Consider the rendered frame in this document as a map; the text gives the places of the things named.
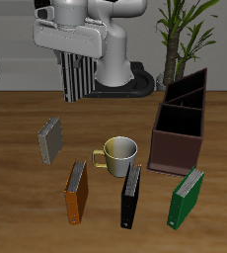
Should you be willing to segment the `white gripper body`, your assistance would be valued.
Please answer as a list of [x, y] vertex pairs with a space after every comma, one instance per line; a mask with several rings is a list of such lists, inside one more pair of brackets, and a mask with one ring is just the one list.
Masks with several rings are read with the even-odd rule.
[[64, 31], [53, 22], [36, 19], [34, 41], [38, 46], [101, 58], [107, 48], [107, 26], [101, 21], [86, 19], [84, 26]]

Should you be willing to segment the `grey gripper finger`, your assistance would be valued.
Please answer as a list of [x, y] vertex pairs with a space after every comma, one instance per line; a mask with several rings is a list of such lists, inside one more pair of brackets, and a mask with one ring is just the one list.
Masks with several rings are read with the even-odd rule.
[[57, 58], [57, 64], [62, 65], [63, 64], [62, 52], [55, 49], [54, 50], [54, 54], [55, 54], [55, 56]]
[[73, 61], [73, 67], [80, 68], [82, 60], [83, 60], [83, 55], [78, 55], [77, 58]]

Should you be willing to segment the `black and white striped book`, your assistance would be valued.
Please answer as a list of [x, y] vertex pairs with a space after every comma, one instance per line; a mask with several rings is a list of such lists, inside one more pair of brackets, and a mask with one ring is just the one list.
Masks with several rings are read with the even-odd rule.
[[73, 61], [79, 54], [62, 52], [61, 65], [64, 101], [74, 103], [95, 90], [94, 60], [83, 56], [80, 68], [73, 67]]

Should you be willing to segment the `grey book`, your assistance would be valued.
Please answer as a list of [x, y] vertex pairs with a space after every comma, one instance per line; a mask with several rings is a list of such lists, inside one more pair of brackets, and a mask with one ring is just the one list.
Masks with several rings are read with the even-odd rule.
[[51, 117], [38, 132], [42, 162], [50, 165], [63, 146], [60, 118]]

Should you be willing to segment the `dark brown desk caddy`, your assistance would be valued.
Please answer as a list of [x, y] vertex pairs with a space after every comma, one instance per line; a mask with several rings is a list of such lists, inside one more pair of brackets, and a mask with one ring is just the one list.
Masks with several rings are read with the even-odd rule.
[[147, 170], [185, 177], [203, 141], [207, 69], [167, 85], [152, 129]]

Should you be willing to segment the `orange book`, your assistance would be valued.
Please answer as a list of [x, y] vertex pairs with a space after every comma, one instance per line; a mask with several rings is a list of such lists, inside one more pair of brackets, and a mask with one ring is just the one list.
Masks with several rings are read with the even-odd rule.
[[70, 224], [81, 224], [88, 194], [87, 163], [74, 160], [64, 188], [65, 203]]

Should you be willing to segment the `green book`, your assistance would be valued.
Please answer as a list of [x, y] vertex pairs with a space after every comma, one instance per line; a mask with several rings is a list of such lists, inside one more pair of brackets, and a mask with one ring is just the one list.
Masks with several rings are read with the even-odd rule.
[[167, 224], [177, 230], [196, 204], [204, 172], [193, 166], [173, 191]]

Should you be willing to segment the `green pot plant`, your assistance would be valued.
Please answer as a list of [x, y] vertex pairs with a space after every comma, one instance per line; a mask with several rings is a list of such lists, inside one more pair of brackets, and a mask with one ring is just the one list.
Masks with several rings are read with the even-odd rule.
[[184, 77], [186, 63], [190, 60], [197, 60], [196, 53], [203, 47], [215, 44], [210, 41], [213, 28], [207, 30], [200, 38], [199, 31], [203, 21], [190, 27], [189, 24], [208, 8], [214, 6], [219, 0], [207, 0], [200, 4], [201, 0], [191, 6], [189, 10], [185, 8], [187, 0], [166, 0], [167, 12], [159, 9], [163, 18], [155, 26], [162, 24], [165, 32], [160, 31], [162, 44], [167, 48], [165, 70], [163, 74], [163, 85], [180, 80]]

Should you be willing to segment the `white and yellow mug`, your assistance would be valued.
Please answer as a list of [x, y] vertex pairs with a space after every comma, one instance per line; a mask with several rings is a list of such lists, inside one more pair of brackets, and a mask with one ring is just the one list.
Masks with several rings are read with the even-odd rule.
[[[118, 178], [127, 174], [129, 164], [133, 164], [138, 152], [136, 142], [125, 136], [115, 136], [107, 140], [102, 150], [95, 149], [92, 152], [93, 165], [97, 168], [107, 168], [109, 172]], [[102, 154], [106, 163], [98, 163], [96, 154]]]

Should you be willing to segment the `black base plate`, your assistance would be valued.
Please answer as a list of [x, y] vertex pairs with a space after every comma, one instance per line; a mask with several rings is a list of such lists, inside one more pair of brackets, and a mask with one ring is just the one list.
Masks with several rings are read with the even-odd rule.
[[130, 62], [134, 78], [127, 84], [118, 87], [108, 87], [95, 81], [95, 90], [86, 95], [86, 98], [142, 98], [154, 91], [154, 78], [144, 70], [139, 61]]

